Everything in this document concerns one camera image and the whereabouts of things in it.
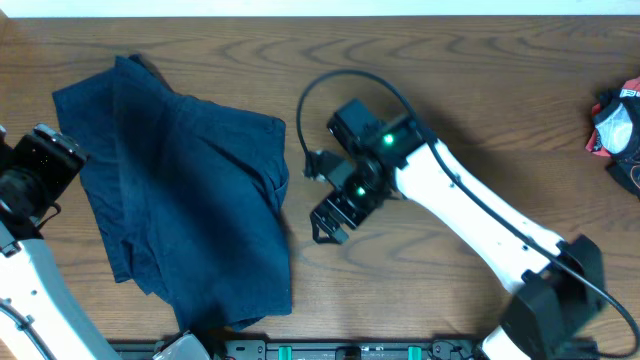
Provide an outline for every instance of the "wooden table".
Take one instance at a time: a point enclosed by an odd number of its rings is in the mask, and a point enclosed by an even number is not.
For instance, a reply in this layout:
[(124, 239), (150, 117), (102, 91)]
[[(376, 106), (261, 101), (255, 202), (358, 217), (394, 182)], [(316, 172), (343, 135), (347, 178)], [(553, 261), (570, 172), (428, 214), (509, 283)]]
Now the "wooden table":
[[(610, 291), (640, 317), (640, 204), (584, 144), (594, 95), (640, 75), (640, 21), (625, 17), (68, 19), (10, 21), (0, 47), (0, 122), (15, 142), (56, 125), (51, 92), (141, 52), (180, 93), (278, 116), (291, 172), (294, 312), (247, 329), (284, 338), (483, 336), (508, 300), (489, 268), (438, 219), (389, 202), (342, 247), (317, 246), (308, 214), (329, 192), (303, 179), (294, 110), (303, 87), (337, 68), (375, 72), (404, 91), (476, 176), (566, 239), (603, 250)], [(358, 96), (381, 116), (400, 106), (364, 80), (312, 94), (310, 148), (337, 149), (325, 124)], [(44, 231), (60, 271), (109, 339), (177, 331), (171, 308), (116, 285), (78, 181)], [(610, 351), (630, 333), (611, 309), (584, 332)], [(4, 348), (1, 357), (10, 357)]]

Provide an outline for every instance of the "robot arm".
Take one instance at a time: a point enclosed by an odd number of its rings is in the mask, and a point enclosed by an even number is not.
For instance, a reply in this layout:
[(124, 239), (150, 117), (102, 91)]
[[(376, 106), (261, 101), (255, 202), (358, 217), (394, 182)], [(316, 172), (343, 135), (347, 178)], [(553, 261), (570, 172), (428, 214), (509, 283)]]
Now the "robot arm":
[[(73, 140), (43, 124), (14, 149), (0, 141), (0, 338), (18, 359), (120, 359), (65, 285), (39, 232), (42, 215), (86, 160)], [(190, 333), (158, 351), (156, 360), (210, 359)]]
[[(310, 153), (300, 130), (301, 108), (309, 91), (339, 75), (374, 80), (407, 109), (390, 124), (376, 119), (358, 100), (334, 114), (327, 128), (355, 166), (330, 152)], [(297, 115), (305, 176), (328, 180), (335, 188), (310, 216), (318, 243), (344, 243), (348, 236), (341, 225), (355, 230), (397, 190), (456, 232), (513, 294), (500, 326), (479, 346), (484, 356), (492, 360), (562, 358), (575, 350), (567, 343), (605, 302), (631, 326), (636, 346), (629, 354), (637, 352), (638, 326), (604, 291), (598, 247), (585, 236), (569, 244), (514, 210), (464, 169), (430, 129), (422, 127), (413, 108), (389, 83), (358, 70), (330, 72), (305, 89)], [(320, 237), (320, 232), (327, 237)], [(591, 352), (591, 356), (600, 355)]]
[[(542, 228), (505, 203), (463, 168), (444, 143), (438, 141), (435, 149), (449, 169), (459, 176), (459, 181), (485, 204), (547, 251), (560, 255), (557, 244), (564, 240), (558, 234)], [(398, 190), (431, 211), (469, 244), (508, 292), (514, 293), (520, 289), (526, 271), (540, 273), (549, 265), (549, 260), (523, 244), (456, 186), (442, 170), (428, 145), (422, 145), (411, 153), (407, 162), (407, 166), (395, 172)], [(502, 327), (485, 339), (482, 351), (492, 360), (529, 359)]]

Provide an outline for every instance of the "folded fabric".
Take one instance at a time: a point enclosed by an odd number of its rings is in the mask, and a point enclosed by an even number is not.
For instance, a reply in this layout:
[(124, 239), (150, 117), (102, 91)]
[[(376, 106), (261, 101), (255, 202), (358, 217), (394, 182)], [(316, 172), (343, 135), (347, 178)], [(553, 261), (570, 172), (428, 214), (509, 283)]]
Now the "folded fabric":
[(640, 198), (640, 77), (603, 92), (599, 100), (592, 109), (595, 130), (586, 149), (615, 160), (607, 171)]
[(175, 94), (139, 56), (53, 99), (91, 155), (80, 178), (116, 282), (171, 304), (181, 330), (291, 313), (281, 120)]

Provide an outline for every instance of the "black cable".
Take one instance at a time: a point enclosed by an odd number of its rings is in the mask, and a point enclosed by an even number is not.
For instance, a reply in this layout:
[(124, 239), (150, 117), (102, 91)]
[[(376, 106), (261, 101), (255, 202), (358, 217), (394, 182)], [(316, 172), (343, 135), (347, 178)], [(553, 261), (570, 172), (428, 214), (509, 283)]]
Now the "black cable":
[(44, 225), (47, 223), (47, 221), (53, 219), (54, 217), (58, 216), (61, 212), (62, 212), (62, 207), (58, 204), (58, 203), (53, 203), (53, 205), (51, 205), (51, 207), (53, 207), (54, 209), (56, 209), (56, 213), (55, 214), (51, 214), (49, 215), (48, 218), (40, 221), (40, 223), (38, 224), (38, 226), (36, 226), (36, 229), (38, 230), (42, 230), (42, 228), (44, 227)]
[[(307, 167), (313, 166), (313, 164), (311, 162), (311, 155), (309, 154), (309, 151), (307, 149), (307, 145), (304, 142), (304, 138), (302, 136), (302, 129), (300, 127), (300, 117), (301, 117), (301, 114), (302, 114), (302, 105), (304, 103), (305, 98), (307, 97), (307, 95), (311, 91), (311, 89), (313, 89), (319, 83), (321, 83), (321, 82), (323, 82), (323, 81), (325, 81), (325, 80), (327, 80), (329, 78), (332, 78), (334, 76), (338, 76), (338, 75), (356, 75), (356, 76), (361, 76), (361, 77), (373, 80), (373, 81), (381, 84), (382, 86), (387, 88), (389, 91), (391, 91), (396, 96), (396, 98), (402, 103), (402, 105), (406, 108), (407, 112), (409, 113), (409, 115), (413, 119), (415, 119), (416, 121), (418, 121), (420, 119), (420, 117), (418, 116), (416, 111), (413, 109), (413, 107), (411, 106), (409, 101), (393, 85), (391, 85), (389, 82), (387, 82), (386, 80), (380, 78), (377, 75), (368, 73), (366, 71), (348, 70), (348, 69), (346, 69), (346, 70), (336, 70), (336, 71), (332, 71), (332, 72), (326, 73), (324, 75), (321, 75), (320, 77), (318, 77), (317, 79), (312, 81), (311, 84), (309, 84), (304, 89), (304, 91), (302, 92), (302, 95), (300, 96), (300, 100), (298, 101), (298, 108), (297, 108), (297, 112), (296, 112), (296, 126), (297, 126), (297, 130), (298, 130), (298, 139), (300, 140), (300, 145), (302, 146), (302, 150), (304, 151), (305, 158), (306, 158), (305, 175), (307, 174), (306, 173)], [(609, 304), (611, 304), (611, 306), (613, 306), (613, 308), (616, 309), (616, 311), (618, 311), (618, 313), (627, 322), (627, 324), (629, 324), (629, 327), (631, 328), (631, 331), (632, 331), (633, 336), (634, 336), (634, 341), (635, 341), (632, 350), (630, 350), (630, 351), (628, 351), (627, 353), (624, 353), (624, 354), (609, 354), (609, 353), (602, 353), (602, 352), (599, 352), (599, 351), (593, 351), (591, 353), (593, 355), (600, 356), (602, 358), (607, 358), (607, 359), (624, 359), (624, 358), (629, 358), (629, 357), (637, 354), (638, 351), (640, 351), (640, 328), (638, 328), (638, 324), (633, 319), (631, 314), (629, 314), (629, 311), (627, 311), (627, 309), (625, 309), (625, 307), (622, 306), (622, 304), (620, 304), (613, 296), (611, 296), (605, 290), (600, 289), (598, 286), (594, 285), (589, 280), (587, 280), (584, 277), (582, 277), (582, 275), (580, 275), (577, 272), (575, 272), (569, 266), (565, 265), (562, 261), (557, 259), (553, 254), (549, 253), (547, 250), (545, 250), (540, 245), (538, 245), (532, 238), (530, 238), (529, 236), (526, 236), (525, 234), (523, 234), (520, 230), (518, 230), (512, 224), (510, 224), (505, 219), (503, 219), (493, 209), (491, 209), (489, 206), (487, 206), (473, 192), (471, 192), (471, 190), (469, 190), (462, 183), (462, 180), (460, 179), (460, 177), (458, 175), (454, 174), (451, 171), (451, 169), (449, 169), (449, 167), (444, 163), (444, 160), (442, 160), (442, 157), (440, 157), (440, 154), (438, 153), (438, 150), (436, 149), (436, 143), (439, 141), (439, 139), (436, 136), (436, 134), (431, 129), (423, 128), (423, 135), (425, 136), (425, 142), (427, 143), (427, 145), (431, 149), (431, 152), (433, 153), (433, 156), (436, 159), (438, 165), (440, 165), (440, 167), (445, 172), (445, 174), (447, 174), (449, 179), (456, 186), (458, 186), (460, 188), (460, 190), (462, 190), (462, 192), (465, 193), (465, 195), (467, 195), (474, 203), (476, 203), (476, 205), (478, 205), (482, 210), (484, 210), (487, 214), (489, 214), (494, 220), (496, 220), (498, 223), (500, 223), (500, 225), (504, 226), (514, 236), (516, 236), (518, 239), (520, 239), (522, 242), (524, 242), (530, 248), (532, 248), (533, 250), (535, 250), (538, 253), (540, 253), (542, 256), (547, 258), (547, 260), (549, 260), (553, 265), (559, 267), (560, 269), (565, 271), (567, 274), (571, 275), (573, 278), (575, 278), (576, 280), (581, 282), (583, 285), (585, 285), (586, 287), (588, 287), (591, 290), (593, 290), (596, 294), (598, 294), (598, 296), (600, 296), (605, 301), (607, 301)]]
[(49, 350), (47, 345), (42, 342), (38, 334), (31, 327), (31, 324), (27, 320), (23, 319), (20, 314), (18, 314), (15, 310), (13, 310), (10, 306), (2, 301), (0, 301), (0, 312), (7, 315), (16, 323), (16, 327), (18, 327), (18, 329), (20, 329), (22, 332), (24, 332), (25, 335), (27, 335), (29, 340), (31, 340), (31, 342), (33, 343), (33, 346), (36, 347), (40, 355), (42, 355), (45, 360), (55, 360), (55, 357), (53, 356), (53, 354), (51, 354), (51, 350)]
[(454, 345), (452, 342), (447, 341), (447, 340), (435, 340), (431, 344), (429, 344), (429, 347), (427, 348), (427, 354), (432, 359), (436, 357), (436, 355), (433, 353), (433, 345), (435, 345), (437, 343), (443, 343), (443, 344), (447, 344), (447, 345), (451, 346), (453, 348), (452, 350), (457, 352), (458, 355), (460, 355), (460, 360), (470, 360), (470, 359), (473, 358), (473, 354), (470, 354), (467, 357), (462, 355), (462, 350), (464, 350), (464, 348), (462, 346), (460, 346), (460, 345)]

